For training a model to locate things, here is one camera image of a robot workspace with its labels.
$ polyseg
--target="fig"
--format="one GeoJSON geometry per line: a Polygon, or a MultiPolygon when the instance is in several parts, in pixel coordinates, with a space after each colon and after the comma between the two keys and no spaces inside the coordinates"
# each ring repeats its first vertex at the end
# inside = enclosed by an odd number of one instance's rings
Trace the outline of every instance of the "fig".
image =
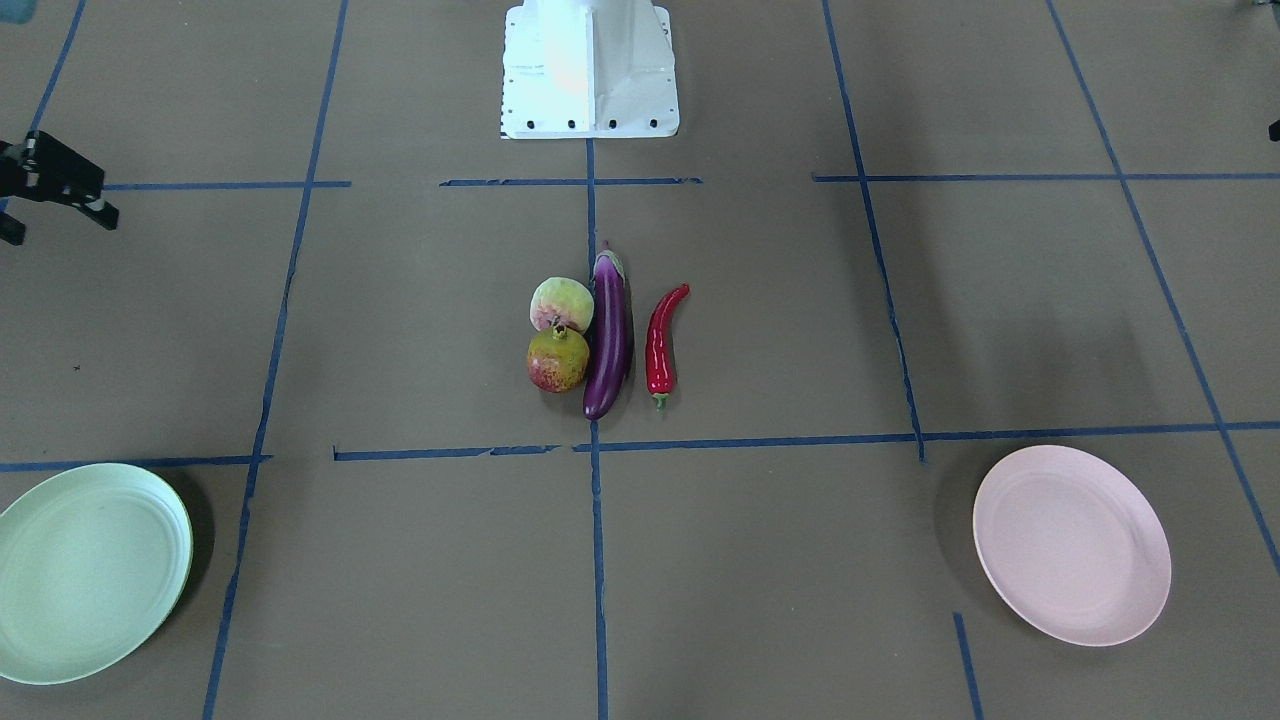
{"type": "Polygon", "coordinates": [[[586,286],[572,278],[547,278],[529,304],[529,322],[545,331],[563,323],[572,331],[585,333],[595,314],[595,299],[586,286]]]}
{"type": "Polygon", "coordinates": [[[547,392],[568,392],[582,384],[590,354],[582,333],[557,323],[529,341],[529,379],[547,392]]]}

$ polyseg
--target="chili pepper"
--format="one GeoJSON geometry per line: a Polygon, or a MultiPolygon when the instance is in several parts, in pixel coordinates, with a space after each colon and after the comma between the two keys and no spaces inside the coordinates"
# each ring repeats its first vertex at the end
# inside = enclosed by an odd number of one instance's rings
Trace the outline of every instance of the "chili pepper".
{"type": "Polygon", "coordinates": [[[671,342],[671,316],[676,313],[676,305],[689,296],[689,283],[682,283],[676,290],[662,296],[658,306],[649,318],[649,341],[645,343],[644,364],[645,375],[649,379],[649,395],[658,402],[658,410],[667,405],[667,396],[676,387],[676,368],[672,366],[671,342]]]}

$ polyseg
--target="floor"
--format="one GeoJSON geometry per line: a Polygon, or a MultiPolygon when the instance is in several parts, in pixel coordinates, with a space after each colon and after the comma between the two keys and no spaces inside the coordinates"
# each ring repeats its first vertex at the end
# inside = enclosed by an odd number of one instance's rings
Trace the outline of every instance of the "floor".
{"type": "Polygon", "coordinates": [[[1280,29],[1247,0],[666,0],[680,132],[499,138],[513,0],[41,3],[0,137],[106,169],[14,200],[0,506],[152,468],[187,592],[12,717],[1275,717],[1280,29]],[[588,423],[525,307],[594,249],[680,380],[588,423]],[[974,550],[1068,445],[1167,534],[1156,624],[1015,615],[974,550]]]}

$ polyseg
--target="plate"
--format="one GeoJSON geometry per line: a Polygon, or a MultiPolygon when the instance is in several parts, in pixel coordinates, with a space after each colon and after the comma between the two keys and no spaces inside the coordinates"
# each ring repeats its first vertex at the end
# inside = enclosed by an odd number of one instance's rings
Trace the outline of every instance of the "plate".
{"type": "Polygon", "coordinates": [[[1042,445],[997,462],[974,501],[973,538],[1000,597],[1069,643],[1128,642],[1169,600],[1172,562],[1156,511],[1088,452],[1042,445]]]}
{"type": "Polygon", "coordinates": [[[92,675],[138,648],[191,570],[191,520],[156,475],[104,462],[60,473],[0,514],[0,675],[92,675]]]}

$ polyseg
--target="grid line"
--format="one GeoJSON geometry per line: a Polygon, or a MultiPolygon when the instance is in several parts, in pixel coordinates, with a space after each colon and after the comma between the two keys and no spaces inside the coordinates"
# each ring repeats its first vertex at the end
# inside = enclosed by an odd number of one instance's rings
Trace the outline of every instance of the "grid line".
{"type": "Polygon", "coordinates": [[[964,615],[951,614],[956,626],[956,643],[960,646],[960,660],[964,662],[965,683],[969,685],[969,703],[973,706],[973,720],[983,720],[982,694],[978,692],[978,675],[973,671],[973,653],[969,652],[969,633],[964,629],[964,615]]]}
{"type": "MultiPolygon", "coordinates": [[[[54,96],[54,88],[58,86],[58,78],[63,76],[63,65],[67,64],[67,56],[70,55],[72,44],[76,42],[76,35],[79,32],[79,20],[84,15],[84,3],[87,0],[79,0],[76,4],[76,13],[72,15],[72,24],[67,28],[67,40],[63,41],[63,49],[58,54],[58,61],[54,63],[54,72],[49,74],[49,82],[45,83],[45,92],[40,96],[40,105],[36,106],[36,114],[31,118],[31,131],[35,132],[40,129],[40,120],[45,118],[45,109],[49,108],[49,100],[54,96]]],[[[9,208],[9,199],[0,197],[0,213],[4,213],[9,208]]]]}
{"type": "Polygon", "coordinates": [[[1151,242],[1151,236],[1147,232],[1147,224],[1143,222],[1142,213],[1138,210],[1138,202],[1134,200],[1133,190],[1129,187],[1128,176],[1125,176],[1124,169],[1120,167],[1120,159],[1116,155],[1115,146],[1111,143],[1111,136],[1107,133],[1106,124],[1102,122],[1102,114],[1098,111],[1097,102],[1093,100],[1093,92],[1089,91],[1089,85],[1084,79],[1084,72],[1080,69],[1080,63],[1075,56],[1075,50],[1071,49],[1071,41],[1068,38],[1062,18],[1059,15],[1057,8],[1053,5],[1053,0],[1044,0],[1044,4],[1048,6],[1050,15],[1053,18],[1053,26],[1057,28],[1057,35],[1062,41],[1062,49],[1066,51],[1066,56],[1071,63],[1071,70],[1075,73],[1075,79],[1079,82],[1080,91],[1084,94],[1084,100],[1089,106],[1089,113],[1093,115],[1093,122],[1098,127],[1098,135],[1102,137],[1102,145],[1106,147],[1107,156],[1111,159],[1115,174],[1119,177],[1120,188],[1124,191],[1125,201],[1129,204],[1129,213],[1133,215],[1133,222],[1138,227],[1138,234],[1142,238],[1143,249],[1147,251],[1147,259],[1151,261],[1151,269],[1155,272],[1156,279],[1160,283],[1160,291],[1165,296],[1165,304],[1169,305],[1169,313],[1174,318],[1174,324],[1178,325],[1178,334],[1181,337],[1183,346],[1187,348],[1187,357],[1190,360],[1192,368],[1196,370],[1196,378],[1199,380],[1201,391],[1204,393],[1204,401],[1208,404],[1210,413],[1213,416],[1213,424],[1217,427],[1217,432],[1222,438],[1226,455],[1230,457],[1231,466],[1235,469],[1235,477],[1240,483],[1240,489],[1244,492],[1244,498],[1249,505],[1251,512],[1253,514],[1253,520],[1258,527],[1258,532],[1262,534],[1262,542],[1266,546],[1267,552],[1271,555],[1271,564],[1275,568],[1276,574],[1280,574],[1280,551],[1276,550],[1275,539],[1271,537],[1271,529],[1267,527],[1267,520],[1262,515],[1262,506],[1258,503],[1258,498],[1253,493],[1253,486],[1249,483],[1249,478],[1244,471],[1244,465],[1240,462],[1239,454],[1235,451],[1235,443],[1231,442],[1231,433],[1222,419],[1222,413],[1217,406],[1217,400],[1213,397],[1213,391],[1210,388],[1208,377],[1204,374],[1204,368],[1201,365],[1199,356],[1196,352],[1196,345],[1192,342],[1190,332],[1183,322],[1181,311],[1178,310],[1178,302],[1174,299],[1174,292],[1169,286],[1169,279],[1165,277],[1165,270],[1160,265],[1160,258],[1156,255],[1156,247],[1151,242]]]}
{"type": "Polygon", "coordinates": [[[822,0],[822,13],[827,20],[827,40],[831,42],[831,59],[836,65],[836,81],[840,83],[840,99],[845,106],[845,123],[849,126],[849,141],[854,150],[854,165],[858,167],[859,186],[863,193],[863,208],[867,211],[867,225],[872,234],[872,250],[876,252],[876,265],[884,286],[884,305],[888,310],[888,324],[897,343],[897,360],[902,368],[902,389],[906,392],[906,407],[911,415],[911,430],[915,433],[916,454],[920,462],[925,461],[924,437],[920,433],[920,415],[915,406],[915,391],[911,389],[911,370],[906,361],[906,347],[902,345],[902,332],[897,325],[897,310],[893,306],[893,290],[888,282],[888,266],[884,264],[884,250],[881,246],[879,227],[876,223],[876,208],[872,204],[872,188],[867,182],[867,167],[863,164],[863,150],[858,141],[858,124],[854,122],[854,106],[849,99],[849,83],[845,82],[845,64],[840,59],[840,44],[836,41],[836,24],[831,19],[831,0],[822,0]]]}
{"type": "MultiPolygon", "coordinates": [[[[129,182],[104,184],[104,192],[183,192],[189,190],[305,190],[306,181],[246,182],[129,182]]],[[[315,181],[314,190],[351,187],[351,181],[315,181]]]]}
{"type": "Polygon", "coordinates": [[[329,68],[325,76],[324,92],[320,97],[320,110],[316,115],[315,135],[311,140],[311,159],[307,165],[306,184],[302,188],[302,201],[298,208],[298,222],[293,232],[293,247],[289,252],[289,266],[284,275],[284,291],[280,297],[280,310],[275,322],[275,337],[271,345],[271,359],[268,364],[266,384],[262,389],[262,416],[259,420],[257,433],[253,439],[253,454],[248,465],[248,474],[244,480],[244,497],[241,503],[239,534],[236,547],[236,565],[232,570],[230,580],[227,583],[227,594],[223,601],[221,620],[218,625],[218,641],[214,644],[214,661],[209,673],[209,688],[205,693],[204,720],[212,720],[218,702],[218,687],[221,680],[223,660],[227,656],[227,639],[230,633],[232,614],[236,609],[236,594],[239,588],[239,574],[244,561],[244,542],[248,537],[250,505],[257,484],[257,473],[261,466],[262,446],[266,441],[266,427],[271,416],[271,400],[275,393],[275,378],[280,366],[280,354],[284,347],[284,331],[289,318],[289,291],[293,287],[293,277],[298,268],[298,254],[302,250],[302,238],[306,233],[307,214],[311,208],[311,190],[315,183],[316,167],[320,163],[320,146],[324,140],[325,118],[329,113],[329,100],[333,94],[334,77],[338,73],[338,58],[342,51],[342,36],[347,20],[348,0],[342,0],[338,8],[338,23],[333,36],[333,49],[329,53],[329,68]]]}
{"type": "Polygon", "coordinates": [[[591,420],[591,556],[595,565],[595,702],[599,720],[609,720],[609,653],[604,620],[604,524],[600,483],[600,425],[591,420]]]}
{"type": "Polygon", "coordinates": [[[901,176],[819,176],[819,183],[879,183],[879,182],[1221,182],[1221,181],[1277,181],[1280,173],[938,173],[901,176]]]}
{"type": "Polygon", "coordinates": [[[460,178],[440,183],[440,187],[582,187],[590,183],[596,186],[635,186],[635,184],[703,184],[703,178],[460,178]]]}
{"type": "MultiPolygon", "coordinates": [[[[1226,423],[1229,430],[1268,432],[1280,430],[1280,421],[1226,423]]],[[[995,439],[1048,439],[1069,437],[1125,437],[1125,436],[1166,436],[1190,433],[1217,433],[1216,423],[1183,423],[1161,425],[1096,425],[1065,428],[1012,428],[996,430],[951,430],[923,433],[925,442],[965,442],[995,439]]],[[[822,447],[833,445],[893,445],[915,442],[914,433],[868,433],[847,436],[777,436],[750,438],[703,438],[703,439],[653,439],[581,443],[571,446],[572,452],[652,452],[660,450],[728,450],[758,447],[822,447]]],[[[480,457],[484,455],[547,455],[559,450],[558,445],[462,447],[462,448],[420,448],[420,450],[374,450],[356,452],[334,452],[337,462],[425,460],[444,457],[480,457]],[[527,452],[506,452],[509,448],[531,448],[527,452]]]]}
{"type": "MultiPolygon", "coordinates": [[[[270,455],[260,456],[260,461],[270,460],[270,455]]],[[[196,468],[202,465],[248,465],[252,461],[250,455],[215,455],[211,457],[141,457],[127,460],[47,460],[33,462],[0,462],[0,474],[8,473],[40,473],[60,471],[81,468],[83,465],[96,465],[99,462],[122,462],[138,468],[196,468]]]]}

